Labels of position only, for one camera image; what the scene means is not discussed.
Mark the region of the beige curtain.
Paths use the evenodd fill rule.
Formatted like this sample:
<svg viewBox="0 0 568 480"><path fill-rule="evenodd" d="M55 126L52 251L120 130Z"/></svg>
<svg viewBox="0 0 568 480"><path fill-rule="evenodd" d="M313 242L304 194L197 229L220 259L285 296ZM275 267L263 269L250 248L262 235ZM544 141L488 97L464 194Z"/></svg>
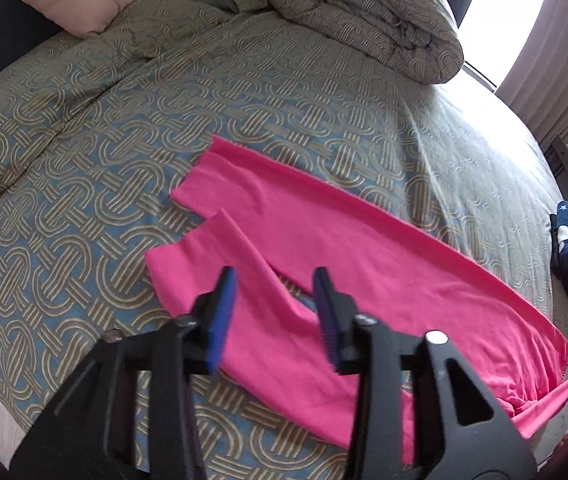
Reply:
<svg viewBox="0 0 568 480"><path fill-rule="evenodd" d="M568 0L543 0L534 27L497 97L530 130L540 148L568 143Z"/></svg>

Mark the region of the rolled patterned duvet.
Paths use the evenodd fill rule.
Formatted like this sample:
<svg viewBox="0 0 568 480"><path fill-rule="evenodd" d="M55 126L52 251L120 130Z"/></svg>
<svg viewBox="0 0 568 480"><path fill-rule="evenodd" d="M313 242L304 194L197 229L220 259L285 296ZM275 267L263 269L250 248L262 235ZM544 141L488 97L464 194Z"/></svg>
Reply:
<svg viewBox="0 0 568 480"><path fill-rule="evenodd" d="M444 84L464 64L446 0L232 0L272 8L297 25L357 49L420 84Z"/></svg>

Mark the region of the pink pants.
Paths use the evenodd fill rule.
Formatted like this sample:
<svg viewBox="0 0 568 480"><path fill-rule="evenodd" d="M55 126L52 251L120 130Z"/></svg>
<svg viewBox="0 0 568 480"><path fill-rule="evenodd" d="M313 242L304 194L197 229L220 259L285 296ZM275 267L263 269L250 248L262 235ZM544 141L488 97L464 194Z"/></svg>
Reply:
<svg viewBox="0 0 568 480"><path fill-rule="evenodd" d="M524 437L568 400L568 340L554 324L475 261L380 208L222 139L171 198L202 223L146 253L160 303L188 312L232 266L222 370L321 439L348 444L358 382L333 372L318 317L286 289L310 292L319 266L393 330L447 334Z"/></svg>

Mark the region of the patterned blue bedspread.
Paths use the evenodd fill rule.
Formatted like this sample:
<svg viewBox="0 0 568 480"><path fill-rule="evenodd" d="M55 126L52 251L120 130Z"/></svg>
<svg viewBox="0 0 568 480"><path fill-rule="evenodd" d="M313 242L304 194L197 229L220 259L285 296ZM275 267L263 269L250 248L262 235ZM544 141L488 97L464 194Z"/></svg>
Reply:
<svg viewBox="0 0 568 480"><path fill-rule="evenodd" d="M398 332L447 333L536 452L568 407L550 269L561 193L470 76L419 84L274 11L138 0L0 73L0 402L29 429L106 332L240 290L193 382L214 479L337 479L355 377L311 300L324 266Z"/></svg>

